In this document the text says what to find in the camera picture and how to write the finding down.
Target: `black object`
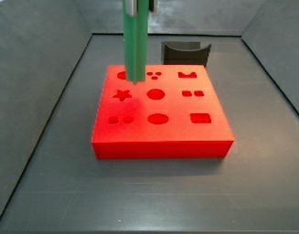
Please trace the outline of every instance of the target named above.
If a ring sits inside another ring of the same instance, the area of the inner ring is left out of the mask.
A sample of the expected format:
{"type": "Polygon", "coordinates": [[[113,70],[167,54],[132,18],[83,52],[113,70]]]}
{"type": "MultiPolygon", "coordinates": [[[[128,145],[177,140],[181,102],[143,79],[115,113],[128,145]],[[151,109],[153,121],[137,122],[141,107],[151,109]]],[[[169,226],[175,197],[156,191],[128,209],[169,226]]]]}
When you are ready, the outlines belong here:
{"type": "Polygon", "coordinates": [[[164,41],[163,64],[194,64],[207,66],[211,44],[200,48],[200,42],[164,41]]]}

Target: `red shape sorter block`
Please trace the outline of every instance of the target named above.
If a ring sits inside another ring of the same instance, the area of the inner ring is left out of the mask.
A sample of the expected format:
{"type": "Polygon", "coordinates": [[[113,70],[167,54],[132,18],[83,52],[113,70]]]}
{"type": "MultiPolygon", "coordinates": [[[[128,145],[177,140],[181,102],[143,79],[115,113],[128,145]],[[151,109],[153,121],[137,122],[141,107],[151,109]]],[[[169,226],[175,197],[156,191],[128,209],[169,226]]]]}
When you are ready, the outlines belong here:
{"type": "Polygon", "coordinates": [[[109,66],[92,147],[100,159],[224,157],[234,135],[203,66],[148,65],[135,85],[109,66]]]}

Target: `gray floor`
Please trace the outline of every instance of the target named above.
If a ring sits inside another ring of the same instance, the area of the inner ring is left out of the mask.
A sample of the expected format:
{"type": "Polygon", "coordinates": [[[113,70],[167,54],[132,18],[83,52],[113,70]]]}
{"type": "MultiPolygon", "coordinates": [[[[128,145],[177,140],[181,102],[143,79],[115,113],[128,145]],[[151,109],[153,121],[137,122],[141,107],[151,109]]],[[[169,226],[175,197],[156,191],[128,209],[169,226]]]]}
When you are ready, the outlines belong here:
{"type": "Polygon", "coordinates": [[[200,40],[235,133],[223,160],[99,161],[89,144],[121,36],[95,36],[36,148],[0,230],[299,230],[299,118],[236,37],[200,40]]]}

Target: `star-shaped hole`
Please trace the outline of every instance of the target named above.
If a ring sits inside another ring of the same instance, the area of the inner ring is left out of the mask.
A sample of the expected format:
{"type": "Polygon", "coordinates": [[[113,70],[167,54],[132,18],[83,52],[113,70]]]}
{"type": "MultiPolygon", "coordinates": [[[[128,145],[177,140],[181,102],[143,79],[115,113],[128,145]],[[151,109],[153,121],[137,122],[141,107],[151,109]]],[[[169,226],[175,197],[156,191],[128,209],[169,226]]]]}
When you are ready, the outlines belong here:
{"type": "Polygon", "coordinates": [[[132,98],[132,95],[129,94],[128,90],[117,90],[113,98],[120,99],[120,101],[124,101],[127,98],[132,98]]]}

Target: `shape-shaped hole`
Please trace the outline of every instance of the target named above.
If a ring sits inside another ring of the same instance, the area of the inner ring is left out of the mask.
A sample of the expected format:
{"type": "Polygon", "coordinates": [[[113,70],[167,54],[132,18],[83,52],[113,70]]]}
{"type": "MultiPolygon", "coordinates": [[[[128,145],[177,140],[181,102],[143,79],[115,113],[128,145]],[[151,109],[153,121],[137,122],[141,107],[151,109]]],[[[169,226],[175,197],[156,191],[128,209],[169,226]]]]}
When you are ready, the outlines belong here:
{"type": "Polygon", "coordinates": [[[203,97],[203,96],[204,96],[204,93],[203,93],[200,90],[196,90],[196,91],[194,92],[194,95],[195,95],[196,97],[203,97]]]}
{"type": "Polygon", "coordinates": [[[121,79],[121,80],[125,80],[125,73],[124,73],[124,71],[121,71],[121,72],[117,73],[117,78],[121,79]]]}
{"type": "Polygon", "coordinates": [[[191,97],[191,96],[192,96],[192,93],[191,93],[188,90],[183,90],[183,91],[181,91],[181,95],[183,95],[184,97],[191,97]]]}
{"type": "Polygon", "coordinates": [[[183,72],[177,73],[177,77],[183,78],[183,79],[191,79],[191,78],[196,78],[196,73],[192,72],[191,74],[184,74],[183,72]]]}
{"type": "Polygon", "coordinates": [[[208,113],[191,113],[192,123],[211,123],[211,117],[208,113]]]}
{"type": "Polygon", "coordinates": [[[133,117],[131,117],[131,116],[123,117],[123,122],[124,123],[131,123],[132,121],[133,121],[133,117]]]}
{"type": "Polygon", "coordinates": [[[164,124],[168,122],[168,117],[163,113],[153,113],[148,117],[148,122],[152,124],[164,124]]]}
{"type": "Polygon", "coordinates": [[[109,116],[107,119],[107,122],[109,124],[116,124],[119,122],[119,117],[117,116],[109,116]]]}
{"type": "Polygon", "coordinates": [[[152,89],[147,92],[147,96],[152,100],[159,100],[164,97],[164,92],[159,89],[152,89]]]}
{"type": "Polygon", "coordinates": [[[115,99],[120,99],[120,101],[124,101],[127,98],[132,98],[132,95],[129,94],[128,90],[116,90],[116,94],[113,95],[115,99]]]}

